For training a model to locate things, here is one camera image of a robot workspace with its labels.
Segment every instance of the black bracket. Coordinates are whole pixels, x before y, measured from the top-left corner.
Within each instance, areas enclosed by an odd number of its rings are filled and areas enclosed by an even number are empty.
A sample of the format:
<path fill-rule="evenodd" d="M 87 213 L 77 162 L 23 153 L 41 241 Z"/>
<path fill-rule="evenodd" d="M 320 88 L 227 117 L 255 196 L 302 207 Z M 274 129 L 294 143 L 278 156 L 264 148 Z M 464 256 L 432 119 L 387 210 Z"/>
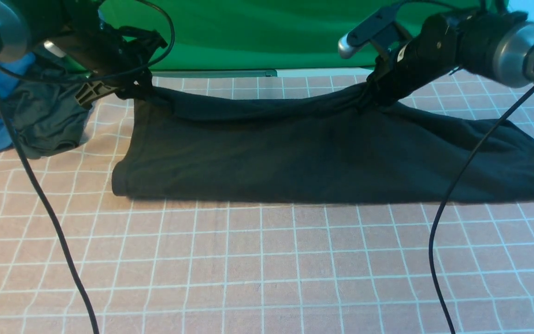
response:
<path fill-rule="evenodd" d="M 127 42 L 125 51 L 135 55 L 140 66 L 150 62 L 150 59 L 159 48 L 168 46 L 168 43 L 155 30 L 150 31 L 125 26 L 116 29 L 116 32 L 123 37 L 135 38 Z M 117 95 L 122 100 L 143 99 L 153 91 L 152 77 L 151 70 L 148 68 L 142 71 L 134 82 L 126 87 L 112 87 L 100 81 L 85 83 L 76 94 L 76 100 L 83 108 L 89 109 L 92 103 L 111 94 Z"/>
<path fill-rule="evenodd" d="M 100 25 L 98 9 L 104 0 L 62 0 L 73 28 L 92 30 Z"/>
<path fill-rule="evenodd" d="M 347 35 L 347 43 L 353 47 L 372 44 L 380 57 L 388 60 L 388 51 L 395 42 L 407 42 L 413 38 L 409 31 L 397 22 L 401 3 L 381 7 Z"/>

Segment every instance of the table surface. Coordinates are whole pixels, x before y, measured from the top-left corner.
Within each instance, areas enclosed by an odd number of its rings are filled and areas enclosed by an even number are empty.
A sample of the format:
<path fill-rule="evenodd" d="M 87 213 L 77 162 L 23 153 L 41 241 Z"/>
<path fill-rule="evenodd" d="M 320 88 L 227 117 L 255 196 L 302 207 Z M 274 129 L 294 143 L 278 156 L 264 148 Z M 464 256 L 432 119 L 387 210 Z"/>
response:
<path fill-rule="evenodd" d="M 363 76 L 169 79 L 233 99 L 301 98 Z M 497 118 L 524 90 L 457 73 L 404 103 Z M 511 118 L 534 137 L 534 96 Z M 107 334 L 439 333 L 427 260 L 435 205 L 131 202 L 110 173 L 132 101 L 100 101 L 87 144 L 32 161 Z M 450 206 L 437 270 L 459 332 L 534 333 L 534 203 Z M 13 151 L 0 154 L 0 334 L 91 332 L 57 237 Z"/>

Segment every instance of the dark gray garment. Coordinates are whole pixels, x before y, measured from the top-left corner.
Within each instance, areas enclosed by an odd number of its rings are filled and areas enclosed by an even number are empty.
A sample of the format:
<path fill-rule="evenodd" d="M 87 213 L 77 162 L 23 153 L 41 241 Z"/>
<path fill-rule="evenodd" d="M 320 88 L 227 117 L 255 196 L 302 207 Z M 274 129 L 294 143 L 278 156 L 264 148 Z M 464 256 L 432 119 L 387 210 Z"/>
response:
<path fill-rule="evenodd" d="M 233 101 L 157 89 L 135 102 L 112 175 L 134 199 L 263 203 L 439 201 L 496 122 L 364 103 L 364 84 L 299 100 Z M 482 146 L 458 202 L 534 199 L 534 139 L 511 122 Z"/>
<path fill-rule="evenodd" d="M 44 49 L 35 52 L 36 63 L 26 76 L 74 80 L 63 63 Z M 28 159 L 39 159 L 73 150 L 81 144 L 89 109 L 76 101 L 81 84 L 20 82 L 4 101 L 4 113 L 11 118 Z"/>

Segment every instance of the black cable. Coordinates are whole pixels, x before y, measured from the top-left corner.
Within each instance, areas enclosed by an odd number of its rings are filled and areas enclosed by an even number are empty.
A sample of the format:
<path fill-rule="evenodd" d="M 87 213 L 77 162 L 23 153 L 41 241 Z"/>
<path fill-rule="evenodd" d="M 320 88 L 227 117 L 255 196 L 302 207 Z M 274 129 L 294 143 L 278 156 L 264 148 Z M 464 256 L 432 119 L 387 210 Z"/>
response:
<path fill-rule="evenodd" d="M 498 13 L 508 13 L 508 9 L 506 8 L 506 2 L 504 0 L 494 0 L 494 3 Z"/>
<path fill-rule="evenodd" d="M 446 7 L 449 9 L 459 9 L 457 6 L 452 6 L 451 4 L 447 4 L 446 2 L 437 1 L 437 0 L 404 0 L 400 6 L 406 5 L 406 4 L 431 4 L 431 5 L 437 5 Z"/>
<path fill-rule="evenodd" d="M 469 163 L 473 160 L 473 157 L 477 154 L 477 151 L 479 148 L 484 144 L 484 142 L 487 141 L 487 139 L 494 133 L 496 129 L 502 123 L 512 115 L 512 113 L 517 110 L 521 106 L 521 104 L 525 103 L 525 101 L 534 93 L 534 86 L 531 87 L 518 101 L 516 101 L 505 113 L 500 117 L 498 121 L 496 121 L 496 124 L 494 124 L 493 127 L 489 129 L 489 131 L 479 140 L 479 143 L 473 148 L 471 153 L 469 154 L 469 158 L 467 158 L 466 162 L 464 163 L 462 169 L 458 173 L 457 177 L 454 178 L 453 182 L 449 186 L 444 199 L 440 203 L 438 207 L 438 212 L 436 213 L 436 217 L 434 218 L 434 222 L 432 223 L 432 228 L 430 230 L 430 241 L 428 243 L 428 258 L 430 261 L 430 272 L 432 273 L 432 280 L 434 281 L 434 287 L 436 288 L 436 294 L 438 295 L 438 300 L 440 302 L 440 305 L 442 306 L 442 311 L 445 314 L 446 322 L 449 325 L 449 328 L 451 329 L 451 334 L 455 334 L 454 331 L 454 325 L 451 319 L 451 314 L 448 311 L 448 308 L 446 307 L 445 299 L 442 297 L 442 291 L 440 290 L 440 285 L 438 283 L 438 277 L 436 276 L 436 268 L 434 268 L 434 237 L 436 236 L 436 229 L 438 228 L 438 224 L 440 222 L 440 217 L 442 216 L 443 211 L 445 210 L 445 207 L 451 197 L 451 194 L 456 187 L 456 184 L 458 183 L 458 180 L 463 176 L 465 170 L 467 169 Z"/>
<path fill-rule="evenodd" d="M 170 43 L 166 50 L 159 56 L 157 59 L 148 62 L 147 64 L 138 66 L 132 70 L 128 70 L 122 73 L 117 74 L 110 74 L 108 76 L 102 76 L 102 77 L 92 77 L 92 78 L 83 78 L 83 79 L 76 79 L 76 80 L 64 80 L 59 78 L 36 78 L 36 77 L 30 77 L 30 76 L 21 76 L 19 74 L 16 74 L 3 66 L 0 65 L 0 71 L 3 73 L 6 73 L 8 76 L 11 76 L 13 78 L 16 78 L 18 80 L 23 80 L 25 82 L 35 82 L 35 83 L 46 83 L 46 84 L 83 84 L 83 83 L 91 83 L 91 82 L 99 82 L 102 80 L 112 80 L 119 77 L 129 76 L 131 74 L 135 74 L 137 72 L 141 72 L 143 70 L 146 70 L 147 68 L 150 68 L 151 66 L 163 61 L 169 53 L 172 51 L 172 48 L 174 48 L 174 40 L 175 40 L 175 34 L 174 34 L 174 23 L 172 22 L 172 18 L 168 13 L 166 13 L 165 10 L 160 8 L 159 6 L 152 4 L 151 2 L 147 0 L 134 0 L 137 2 L 140 2 L 148 7 L 154 8 L 159 13 L 162 14 L 162 16 L 168 21 L 168 25 L 170 26 Z"/>
<path fill-rule="evenodd" d="M 57 232 L 57 237 L 59 238 L 61 250 L 63 251 L 63 255 L 65 256 L 65 260 L 67 261 L 67 266 L 70 268 L 71 277 L 74 279 L 74 283 L 76 283 L 76 287 L 78 291 L 80 292 L 82 299 L 83 299 L 83 303 L 85 304 L 85 308 L 88 311 L 89 321 L 92 325 L 92 331 L 94 332 L 94 334 L 99 334 L 100 330 L 98 330 L 98 322 L 96 321 L 94 307 L 92 306 L 92 303 L 89 300 L 88 294 L 85 291 L 85 288 L 83 287 L 83 283 L 81 282 L 80 275 L 78 274 L 76 265 L 74 264 L 74 260 L 71 257 L 70 248 L 67 245 L 67 241 L 65 240 L 65 235 L 63 233 L 63 230 L 61 229 L 61 224 L 59 223 L 59 219 L 57 219 L 57 216 L 55 215 L 55 211 L 53 210 L 53 207 L 51 207 L 51 204 L 49 203 L 49 200 L 47 199 L 45 193 L 40 187 L 40 184 L 38 184 L 38 180 L 36 180 L 36 176 L 34 176 L 34 172 L 32 171 L 30 164 L 28 163 L 26 154 L 24 153 L 24 150 L 22 149 L 22 146 L 19 143 L 18 135 L 15 132 L 15 129 L 13 128 L 11 121 L 7 118 L 6 115 L 4 115 L 2 104 L 3 102 L 1 99 L 1 95 L 0 95 L 0 118 L 6 127 L 6 130 L 9 134 L 9 137 L 11 138 L 11 142 L 13 146 L 15 147 L 16 152 L 18 152 L 19 160 L 21 161 L 22 166 L 24 167 L 24 170 L 26 171 L 26 174 L 28 175 L 28 179 L 30 179 L 30 183 L 34 187 L 34 190 L 36 190 L 36 194 L 38 194 L 40 201 L 42 201 L 44 208 L 46 209 L 47 213 L 49 214 L 49 217 L 51 218 L 51 222 L 53 222 L 53 226 L 55 227 L 55 231 Z"/>

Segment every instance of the cloth fold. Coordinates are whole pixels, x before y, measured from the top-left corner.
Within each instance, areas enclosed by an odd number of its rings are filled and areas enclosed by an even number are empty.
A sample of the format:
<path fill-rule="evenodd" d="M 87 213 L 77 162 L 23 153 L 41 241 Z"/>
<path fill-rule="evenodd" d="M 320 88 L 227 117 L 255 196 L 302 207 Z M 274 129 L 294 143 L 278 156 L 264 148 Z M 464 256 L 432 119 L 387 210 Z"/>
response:
<path fill-rule="evenodd" d="M 38 78 L 59 78 L 58 84 L 21 82 L 4 103 L 28 159 L 73 150 L 83 144 L 83 129 L 90 109 L 76 101 L 81 84 L 63 83 L 83 76 L 70 75 L 62 60 L 44 48 L 26 72 Z"/>
<path fill-rule="evenodd" d="M 297 100 L 229 100 L 157 89 L 135 101 L 115 195 L 263 203 L 439 201 L 496 120 L 364 106 L 364 84 Z M 451 200 L 534 199 L 534 139 L 507 121 Z"/>

